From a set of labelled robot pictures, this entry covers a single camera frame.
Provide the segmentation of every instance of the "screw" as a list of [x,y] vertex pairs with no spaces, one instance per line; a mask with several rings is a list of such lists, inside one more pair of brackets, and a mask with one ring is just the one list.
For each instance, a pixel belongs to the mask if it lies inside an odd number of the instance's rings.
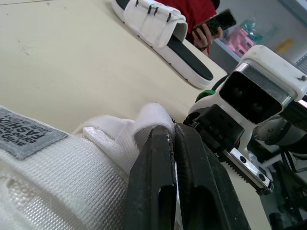
[[245,157],[240,157],[240,160],[243,162],[243,163],[246,163],[246,159],[245,159]]
[[254,104],[253,104],[253,110],[254,110],[255,112],[257,112],[257,113],[260,113],[260,112],[262,112],[263,107],[262,107],[261,105],[257,104],[257,103],[254,103]]
[[243,95],[243,92],[237,87],[234,88],[233,93],[236,97],[242,97]]
[[219,139],[224,139],[224,135],[222,133],[219,134]]
[[209,125],[209,130],[213,131],[215,129],[214,125]]
[[265,177],[264,177],[264,175],[263,174],[259,174],[259,178],[262,180],[262,181],[265,181]]

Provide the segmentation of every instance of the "red shirt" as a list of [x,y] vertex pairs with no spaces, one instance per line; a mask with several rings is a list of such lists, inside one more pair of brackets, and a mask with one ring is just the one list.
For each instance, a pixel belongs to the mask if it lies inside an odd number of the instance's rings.
[[216,15],[212,0],[157,0],[160,3],[174,7],[186,17],[188,23],[187,40],[193,44],[191,35],[194,26]]

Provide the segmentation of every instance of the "white strap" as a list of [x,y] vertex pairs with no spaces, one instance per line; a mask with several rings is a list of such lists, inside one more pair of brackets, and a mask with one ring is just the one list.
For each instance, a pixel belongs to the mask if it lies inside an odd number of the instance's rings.
[[135,121],[106,115],[82,125],[83,134],[100,147],[127,175],[151,130],[156,126],[167,128],[174,139],[174,123],[167,111],[157,103],[145,105]]
[[181,42],[188,31],[179,10],[154,0],[130,0],[124,11],[125,23],[157,48],[167,45],[174,34]]

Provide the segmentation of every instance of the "white fabric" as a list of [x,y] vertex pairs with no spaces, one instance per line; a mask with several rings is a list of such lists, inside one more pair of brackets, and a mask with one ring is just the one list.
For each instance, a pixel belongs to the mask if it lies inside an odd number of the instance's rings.
[[130,0],[124,10],[124,18],[131,29],[157,48],[165,47],[172,34],[183,42],[188,32],[186,18],[179,10],[154,0],[139,0],[138,3]]
[[94,118],[22,161],[0,149],[0,230],[120,229],[128,174],[157,125],[174,135],[151,103],[135,121]]
[[135,121],[106,115],[86,122],[75,134],[82,130],[86,138],[129,175],[152,128],[158,125],[166,127],[174,138],[174,123],[166,110],[157,103],[150,103],[141,109]]

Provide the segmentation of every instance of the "pink object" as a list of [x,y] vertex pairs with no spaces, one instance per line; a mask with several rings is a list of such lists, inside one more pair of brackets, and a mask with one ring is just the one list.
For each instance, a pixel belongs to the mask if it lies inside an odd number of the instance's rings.
[[227,39],[226,46],[242,57],[256,43],[248,37],[248,33],[241,27],[237,27]]

